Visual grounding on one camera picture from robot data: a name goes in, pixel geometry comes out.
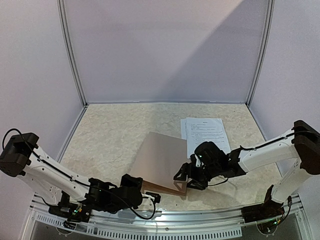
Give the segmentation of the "pink paper folder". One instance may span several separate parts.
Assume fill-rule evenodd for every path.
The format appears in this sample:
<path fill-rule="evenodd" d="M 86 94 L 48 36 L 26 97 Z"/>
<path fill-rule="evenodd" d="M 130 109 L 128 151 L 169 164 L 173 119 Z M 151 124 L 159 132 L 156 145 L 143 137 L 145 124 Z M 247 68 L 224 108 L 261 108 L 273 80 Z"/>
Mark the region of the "pink paper folder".
<path fill-rule="evenodd" d="M 145 191 L 185 196 L 187 182 L 174 180 L 174 175 L 188 161 L 187 141 L 155 132 L 143 140 L 129 175 L 143 179 Z"/>

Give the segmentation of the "printed white top sheet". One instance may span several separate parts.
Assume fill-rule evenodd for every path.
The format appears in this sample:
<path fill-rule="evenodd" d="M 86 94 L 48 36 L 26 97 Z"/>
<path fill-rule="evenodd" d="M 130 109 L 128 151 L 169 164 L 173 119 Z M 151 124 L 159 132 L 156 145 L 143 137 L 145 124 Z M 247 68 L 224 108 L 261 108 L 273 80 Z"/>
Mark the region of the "printed white top sheet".
<path fill-rule="evenodd" d="M 220 118 L 192 118 L 180 120 L 181 138 L 186 140 L 187 158 L 203 142 L 213 142 L 225 154 L 231 151 L 228 137 Z"/>

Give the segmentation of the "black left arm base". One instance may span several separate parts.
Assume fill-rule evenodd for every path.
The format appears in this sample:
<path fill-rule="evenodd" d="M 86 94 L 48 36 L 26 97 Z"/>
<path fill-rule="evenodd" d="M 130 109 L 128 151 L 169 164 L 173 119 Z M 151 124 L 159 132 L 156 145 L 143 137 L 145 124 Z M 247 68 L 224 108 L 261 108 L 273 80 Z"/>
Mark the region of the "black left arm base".
<path fill-rule="evenodd" d="M 92 210 L 80 203 L 70 202 L 69 197 L 62 196 L 57 205 L 49 204 L 48 212 L 52 215 L 65 218 L 67 222 L 88 223 Z"/>

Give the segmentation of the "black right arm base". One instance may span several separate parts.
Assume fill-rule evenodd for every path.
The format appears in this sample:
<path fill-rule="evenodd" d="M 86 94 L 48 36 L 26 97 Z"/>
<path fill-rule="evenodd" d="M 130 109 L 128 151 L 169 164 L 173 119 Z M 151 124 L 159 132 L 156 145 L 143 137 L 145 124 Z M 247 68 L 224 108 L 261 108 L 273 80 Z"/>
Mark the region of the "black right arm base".
<path fill-rule="evenodd" d="M 263 203 L 241 208 L 241 216 L 243 217 L 245 223 L 275 218 L 284 213 L 284 203 L 278 203 L 270 199 L 264 201 Z"/>

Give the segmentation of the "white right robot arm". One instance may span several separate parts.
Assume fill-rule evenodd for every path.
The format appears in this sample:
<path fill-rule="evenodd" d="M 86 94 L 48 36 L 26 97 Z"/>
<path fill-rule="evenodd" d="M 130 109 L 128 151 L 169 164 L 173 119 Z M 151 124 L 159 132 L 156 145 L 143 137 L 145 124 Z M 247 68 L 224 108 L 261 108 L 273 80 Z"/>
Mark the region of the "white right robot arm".
<path fill-rule="evenodd" d="M 291 169 L 265 195 L 258 213 L 269 218 L 306 180 L 320 173 L 320 134 L 303 120 L 294 122 L 285 133 L 252 147 L 236 148 L 224 153 L 212 141 L 201 143 L 173 179 L 189 180 L 187 187 L 204 190 L 218 176 L 227 179 L 283 160 L 294 159 Z"/>

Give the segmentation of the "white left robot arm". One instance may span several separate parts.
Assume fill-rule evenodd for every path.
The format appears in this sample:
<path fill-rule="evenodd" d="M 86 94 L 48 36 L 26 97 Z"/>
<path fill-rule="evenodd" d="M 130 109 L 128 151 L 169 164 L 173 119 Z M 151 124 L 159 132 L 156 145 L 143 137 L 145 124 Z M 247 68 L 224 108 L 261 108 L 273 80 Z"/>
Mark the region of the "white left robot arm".
<path fill-rule="evenodd" d="M 92 210 L 115 214 L 123 209 L 137 209 L 142 201 L 140 178 L 123 175 L 120 186 L 75 173 L 51 158 L 40 146 L 34 133 L 17 133 L 2 141 L 0 170 L 19 178 L 63 216 L 74 213 L 73 201 Z"/>

